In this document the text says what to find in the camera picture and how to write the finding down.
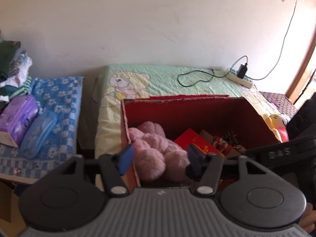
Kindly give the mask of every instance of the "human hand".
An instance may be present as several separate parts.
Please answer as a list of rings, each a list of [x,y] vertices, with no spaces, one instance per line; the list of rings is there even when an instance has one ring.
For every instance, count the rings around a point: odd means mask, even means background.
[[[307,233],[311,233],[315,229],[316,211],[313,210],[313,205],[306,204],[304,214],[299,221],[298,225],[302,227]]]

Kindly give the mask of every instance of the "blue floral cloth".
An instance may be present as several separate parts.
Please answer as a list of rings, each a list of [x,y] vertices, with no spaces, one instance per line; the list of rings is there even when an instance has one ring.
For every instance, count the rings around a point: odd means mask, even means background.
[[[28,94],[35,97],[39,114],[53,111],[58,122],[32,160],[25,158],[19,148],[0,144],[0,173],[40,179],[76,153],[82,87],[83,77],[32,81]]]

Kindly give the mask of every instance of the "extension socket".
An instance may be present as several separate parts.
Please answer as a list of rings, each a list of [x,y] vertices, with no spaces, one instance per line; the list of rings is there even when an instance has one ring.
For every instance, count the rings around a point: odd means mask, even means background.
[[[242,86],[245,86],[247,88],[251,88],[253,85],[253,82],[251,79],[249,79],[248,77],[244,76],[243,78],[239,78],[237,77],[238,72],[234,69],[228,69],[227,70],[228,74],[227,74],[227,78],[231,81],[236,82],[237,84],[241,84]]]

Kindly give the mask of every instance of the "pile of clothes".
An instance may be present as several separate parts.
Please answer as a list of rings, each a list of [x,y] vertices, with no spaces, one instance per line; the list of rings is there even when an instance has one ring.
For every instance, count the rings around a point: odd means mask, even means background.
[[[0,39],[0,109],[16,96],[26,95],[32,78],[28,70],[32,59],[27,56],[21,42]]]

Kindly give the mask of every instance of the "pink fur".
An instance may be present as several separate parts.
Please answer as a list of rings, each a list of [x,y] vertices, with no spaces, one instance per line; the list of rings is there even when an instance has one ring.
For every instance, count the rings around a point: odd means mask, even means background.
[[[134,165],[139,178],[143,181],[158,179],[166,169],[164,156],[152,148],[135,153]]]
[[[165,154],[166,170],[164,177],[173,182],[187,180],[185,168],[190,164],[184,150],[176,150]]]
[[[171,181],[186,180],[189,165],[186,151],[165,137],[160,125],[145,122],[128,129],[135,149],[134,164],[143,181],[153,181],[164,174]]]
[[[166,137],[165,131],[162,129],[161,125],[150,121],[142,123],[137,128],[145,134],[158,134],[164,138]]]

